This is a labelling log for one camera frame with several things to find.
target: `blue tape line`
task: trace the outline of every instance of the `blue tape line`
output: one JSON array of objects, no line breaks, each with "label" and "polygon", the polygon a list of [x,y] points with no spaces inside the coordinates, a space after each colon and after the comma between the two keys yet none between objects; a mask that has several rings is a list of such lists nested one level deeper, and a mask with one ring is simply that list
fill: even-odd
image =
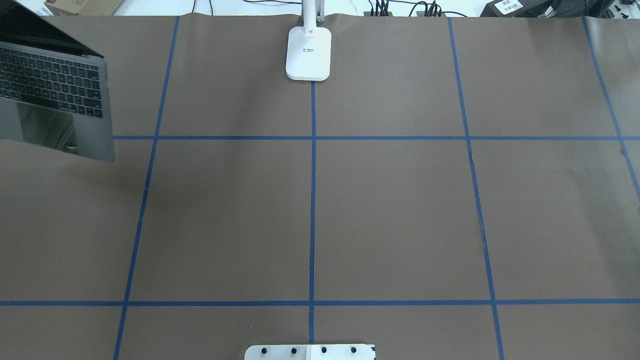
[{"label": "blue tape line", "polygon": [[482,204],[480,203],[480,192],[476,177],[476,165],[474,163],[473,150],[471,148],[471,139],[469,136],[469,124],[467,121],[467,107],[465,106],[465,96],[462,91],[462,80],[460,78],[460,66],[458,64],[458,52],[456,50],[456,40],[453,32],[453,23],[451,18],[447,18],[449,23],[449,37],[451,38],[451,51],[453,53],[453,63],[456,69],[456,81],[458,83],[458,97],[460,98],[460,110],[462,112],[462,123],[465,127],[465,136],[467,137],[467,153],[469,157],[469,166],[471,168],[471,178],[474,184],[474,194],[476,196],[476,209],[478,219],[482,231],[482,243],[484,245],[484,265],[486,267],[486,278],[489,284],[489,294],[491,296],[491,307],[493,311],[493,326],[495,327],[495,338],[498,346],[498,355],[500,360],[504,360],[504,349],[502,347],[502,333],[500,331],[500,318],[498,317],[498,305],[495,301],[495,290],[493,288],[493,275],[491,271],[491,260],[489,258],[489,246],[486,241],[486,231],[484,228],[484,218],[482,214]]},{"label": "blue tape line", "polygon": [[0,306],[122,306],[122,301],[9,300]]},{"label": "blue tape line", "polygon": [[498,300],[498,305],[580,305],[580,304],[640,304],[640,299],[523,299]]},{"label": "blue tape line", "polygon": [[477,306],[491,300],[317,300],[316,306]]},{"label": "blue tape line", "polygon": [[309,231],[309,343],[315,342],[314,301],[316,297],[316,82],[311,82],[311,211]]},{"label": "blue tape line", "polygon": [[171,48],[169,50],[169,59],[166,64],[166,74],[164,75],[164,85],[162,89],[162,97],[160,98],[160,108],[158,109],[158,118],[156,120],[156,131],[154,143],[151,146],[151,156],[149,157],[149,165],[147,167],[147,179],[145,180],[145,189],[142,194],[142,203],[140,205],[140,216],[138,217],[138,227],[136,229],[136,238],[133,243],[133,251],[131,254],[131,262],[129,264],[129,275],[127,276],[127,286],[124,294],[124,304],[122,306],[122,312],[120,314],[120,325],[118,326],[118,336],[116,338],[115,351],[113,352],[113,360],[118,360],[120,356],[120,345],[122,344],[122,334],[124,333],[124,325],[127,318],[127,307],[129,302],[129,296],[131,295],[131,283],[133,282],[133,272],[136,268],[136,258],[138,257],[138,246],[140,244],[140,234],[142,233],[142,223],[145,217],[145,210],[147,207],[147,197],[149,194],[149,185],[151,184],[151,175],[154,169],[154,161],[156,158],[157,149],[157,137],[160,134],[160,125],[162,123],[162,116],[164,111],[164,100],[166,99],[166,91],[169,86],[169,75],[171,74],[171,65],[173,62],[173,51],[175,50],[175,39],[178,35],[178,25],[180,23],[180,17],[175,17],[175,24],[173,25],[173,37],[171,40]]},{"label": "blue tape line", "polygon": [[[243,135],[117,135],[114,140],[313,140],[313,136],[243,136]],[[316,136],[317,141],[375,141],[375,140],[500,140],[500,141],[618,141],[617,136],[394,136],[394,135],[348,135]],[[624,140],[638,141],[640,136],[623,136]]]},{"label": "blue tape line", "polygon": [[607,102],[607,107],[609,108],[609,115],[611,116],[611,120],[613,121],[613,126],[616,128],[616,134],[618,134],[618,140],[620,141],[620,147],[622,148],[622,152],[625,155],[625,160],[627,162],[627,168],[629,169],[629,174],[631,175],[631,181],[633,181],[634,188],[636,189],[636,196],[638,201],[640,201],[640,186],[638,185],[638,180],[636,177],[636,172],[634,171],[634,167],[631,164],[631,159],[629,158],[629,154],[627,152],[627,146],[625,145],[625,141],[622,137],[622,132],[620,131],[620,125],[618,124],[618,119],[616,118],[616,113],[613,111],[613,105],[611,104],[611,98],[609,97],[609,92],[607,91],[607,86],[604,83],[604,78],[602,77],[602,72],[600,72],[600,66],[598,64],[598,59],[596,58],[596,52],[593,49],[593,41],[591,41],[591,33],[589,32],[589,26],[587,25],[587,18],[585,16],[582,17],[582,25],[584,26],[584,32],[587,36],[587,42],[589,43],[589,51],[591,52],[591,59],[593,60],[593,66],[596,70],[596,75],[598,76],[598,81],[600,82],[600,87],[602,88],[602,93],[604,94],[604,99]]},{"label": "blue tape line", "polygon": [[[497,305],[640,304],[640,299],[504,299]],[[127,307],[282,307],[309,306],[306,300],[129,301]],[[492,300],[315,300],[316,306],[490,306]],[[120,307],[124,301],[4,300],[1,306]]]},{"label": "blue tape line", "polygon": [[250,306],[309,306],[308,301],[130,301],[129,307],[250,307]]}]

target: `white metal plate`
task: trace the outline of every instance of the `white metal plate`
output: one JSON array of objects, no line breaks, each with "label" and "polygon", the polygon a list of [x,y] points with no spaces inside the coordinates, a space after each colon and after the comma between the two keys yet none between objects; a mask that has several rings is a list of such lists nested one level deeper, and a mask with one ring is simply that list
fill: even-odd
[{"label": "white metal plate", "polygon": [[244,360],[375,360],[375,348],[367,344],[254,345],[246,349]]}]

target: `lamp base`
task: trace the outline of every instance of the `lamp base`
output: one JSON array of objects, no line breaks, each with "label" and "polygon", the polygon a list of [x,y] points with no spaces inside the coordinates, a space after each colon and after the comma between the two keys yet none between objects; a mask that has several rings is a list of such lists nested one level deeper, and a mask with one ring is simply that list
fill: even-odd
[{"label": "lamp base", "polygon": [[315,36],[308,37],[303,26],[292,28],[286,70],[293,80],[326,80],[331,72],[331,31],[318,27]]}]

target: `black box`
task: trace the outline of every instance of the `black box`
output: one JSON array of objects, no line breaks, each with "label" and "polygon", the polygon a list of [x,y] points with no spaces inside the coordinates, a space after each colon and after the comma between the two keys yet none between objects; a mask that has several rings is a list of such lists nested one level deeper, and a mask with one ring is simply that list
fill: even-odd
[{"label": "black box", "polygon": [[530,17],[527,12],[553,0],[494,0],[484,6],[481,17]]}]

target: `grid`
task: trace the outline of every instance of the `grid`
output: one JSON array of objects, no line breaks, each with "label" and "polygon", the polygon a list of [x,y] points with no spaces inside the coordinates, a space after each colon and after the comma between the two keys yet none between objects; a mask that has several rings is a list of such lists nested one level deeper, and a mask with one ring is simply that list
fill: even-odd
[{"label": "grid", "polygon": [[[166,92],[168,88],[170,72],[172,67],[173,52],[175,49],[176,37],[179,28],[180,17],[176,17],[173,38],[171,44],[171,50],[168,57],[168,63],[166,67],[166,75],[164,79],[162,98],[160,102],[160,108],[158,111],[155,134],[153,136],[114,136],[115,140],[152,140],[152,148],[147,168],[147,176],[145,180],[144,192],[142,195],[140,205],[140,215],[138,219],[138,226],[136,229],[135,241],[133,244],[133,250],[131,255],[131,262],[129,266],[127,285],[125,289],[125,295],[123,301],[0,301],[0,306],[99,306],[99,307],[121,307],[122,314],[120,316],[120,323],[118,326],[118,335],[116,339],[115,351],[113,359],[118,359],[120,355],[120,346],[122,344],[122,338],[125,331],[125,324],[127,319],[127,310],[129,307],[307,307],[308,308],[308,338],[309,342],[315,341],[314,336],[314,320],[315,320],[315,308],[321,306],[491,306],[493,314],[493,325],[495,330],[495,337],[497,340],[497,349],[500,360],[505,359],[503,345],[502,345],[502,331],[500,329],[500,318],[498,306],[505,305],[547,305],[547,304],[640,304],[640,299],[497,299],[494,282],[492,275],[492,267],[490,260],[490,239],[487,239],[486,231],[484,228],[483,207],[481,202],[481,194],[478,187],[478,180],[476,175],[476,164],[473,157],[472,144],[476,141],[483,140],[501,140],[501,141],[553,141],[553,140],[566,140],[566,141],[612,141],[619,142],[620,147],[623,150],[625,161],[628,167],[629,176],[632,179],[635,187],[636,195],[640,200],[640,188],[638,185],[637,177],[632,166],[632,162],[627,151],[625,142],[639,141],[640,136],[623,136],[616,119],[611,100],[605,85],[600,67],[598,66],[598,60],[596,58],[591,35],[589,32],[586,18],[582,18],[584,25],[584,31],[589,42],[589,49],[591,51],[591,57],[595,69],[596,76],[602,87],[603,96],[605,98],[612,123],[616,130],[617,136],[472,136],[467,120],[467,109],[465,106],[465,98],[463,91],[463,83],[461,81],[460,67],[458,64],[458,54],[456,51],[456,41],[454,36],[454,26],[451,19],[448,19],[449,34],[451,37],[451,51],[454,60],[454,68],[456,73],[456,82],[458,87],[458,95],[460,100],[460,111],[463,120],[464,136],[318,136],[316,132],[316,84],[311,82],[310,84],[310,107],[311,107],[311,136],[180,136],[180,135],[160,135],[160,128],[163,119],[164,101],[166,98]],[[246,140],[246,141],[269,141],[269,140],[292,140],[292,141],[306,141],[311,145],[311,174],[310,174],[310,227],[309,227],[309,279],[308,279],[308,300],[273,300],[273,301],[135,301],[130,300],[131,286],[134,279],[134,271],[136,266],[136,259],[138,255],[138,247],[140,244],[140,237],[143,229],[143,220],[145,217],[145,210],[147,207],[148,190],[152,183],[152,174],[154,169],[154,161],[156,158],[157,144],[161,140]],[[468,154],[468,165],[471,175],[471,180],[474,189],[474,199],[476,204],[477,217],[481,226],[482,243],[484,246],[484,265],[486,270],[486,279],[489,288],[489,299],[481,300],[316,300],[315,297],[315,267],[316,267],[316,162],[317,162],[317,143],[323,141],[379,141],[379,140],[394,140],[394,141],[447,141],[456,140],[464,141]]]}]

